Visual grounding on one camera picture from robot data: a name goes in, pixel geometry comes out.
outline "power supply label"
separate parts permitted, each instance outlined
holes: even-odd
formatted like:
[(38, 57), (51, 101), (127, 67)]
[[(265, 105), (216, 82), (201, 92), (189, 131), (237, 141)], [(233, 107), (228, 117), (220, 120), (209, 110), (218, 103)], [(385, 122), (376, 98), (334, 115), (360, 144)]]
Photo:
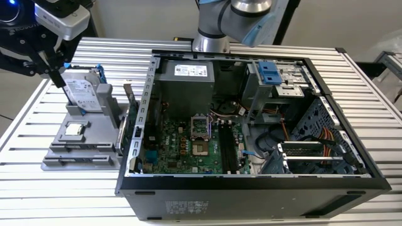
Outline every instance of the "power supply label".
[(208, 77), (209, 76), (208, 66), (206, 65), (177, 65), (175, 75)]
[(210, 201), (166, 201), (169, 214), (201, 214), (208, 212)]

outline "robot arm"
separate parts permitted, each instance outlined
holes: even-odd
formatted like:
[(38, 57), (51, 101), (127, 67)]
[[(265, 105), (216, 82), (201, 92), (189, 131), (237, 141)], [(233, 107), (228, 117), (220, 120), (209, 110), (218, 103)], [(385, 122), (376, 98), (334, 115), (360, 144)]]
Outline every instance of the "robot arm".
[(276, 20), (273, 0), (201, 0), (200, 7), (193, 51), (229, 53), (228, 36), (250, 47), (262, 44)]
[[(0, 0), (0, 68), (27, 76), (49, 74), (57, 87), (90, 21), (91, 0)], [(59, 37), (63, 38), (55, 50)], [(6, 52), (29, 57), (23, 60)]]

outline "aluminum extrusion table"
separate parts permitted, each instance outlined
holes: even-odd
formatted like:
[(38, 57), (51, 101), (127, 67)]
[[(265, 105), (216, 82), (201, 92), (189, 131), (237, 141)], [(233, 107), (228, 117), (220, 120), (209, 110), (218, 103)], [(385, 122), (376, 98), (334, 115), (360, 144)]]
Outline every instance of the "aluminum extrusion table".
[[(123, 84), (133, 84), (141, 99), (153, 49), (190, 51), (192, 43), (85, 38), (74, 63), (102, 63), (114, 95), (127, 102)], [(312, 59), (393, 190), (333, 219), (165, 224), (402, 225), (402, 116), (349, 55), (334, 48), (249, 48), (241, 44), (232, 44), (232, 52)], [(42, 171), (41, 163), (66, 115), (66, 102), (63, 91), (45, 80), (0, 139), (0, 225), (149, 225), (137, 219), (126, 199), (115, 197), (118, 171)]]

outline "green circuit board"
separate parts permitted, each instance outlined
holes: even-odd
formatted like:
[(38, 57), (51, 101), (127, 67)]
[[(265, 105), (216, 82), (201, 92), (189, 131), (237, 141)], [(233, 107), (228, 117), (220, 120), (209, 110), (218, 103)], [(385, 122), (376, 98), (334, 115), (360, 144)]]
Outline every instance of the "green circuit board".
[[(242, 143), (245, 146), (241, 125), (233, 126), (233, 133), (240, 144)], [(240, 144), (236, 144), (238, 163), (241, 163)], [(240, 172), (250, 174), (248, 157), (245, 162), (244, 167), (240, 167)], [(158, 150), (158, 163), (153, 165), (146, 163), (145, 173), (222, 174), (218, 125), (212, 125), (209, 141), (192, 140), (192, 121), (166, 120)]]

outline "white label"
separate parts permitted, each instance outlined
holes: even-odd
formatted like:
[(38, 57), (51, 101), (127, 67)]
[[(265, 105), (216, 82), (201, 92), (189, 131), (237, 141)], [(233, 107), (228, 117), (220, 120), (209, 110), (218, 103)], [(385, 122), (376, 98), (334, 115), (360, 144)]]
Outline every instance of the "white label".
[(206, 213), (210, 201), (166, 201), (169, 214), (200, 214)]
[(241, 108), (241, 110), (240, 110), (240, 115), (242, 115), (242, 116), (244, 116), (244, 115), (245, 115), (245, 113), (246, 113), (246, 109), (242, 107), (242, 108)]
[(175, 66), (177, 76), (201, 76), (208, 77), (208, 66), (205, 65), (177, 65)]
[(69, 91), (74, 97), (73, 103), (86, 111), (102, 111), (93, 84), (87, 80), (66, 79)]

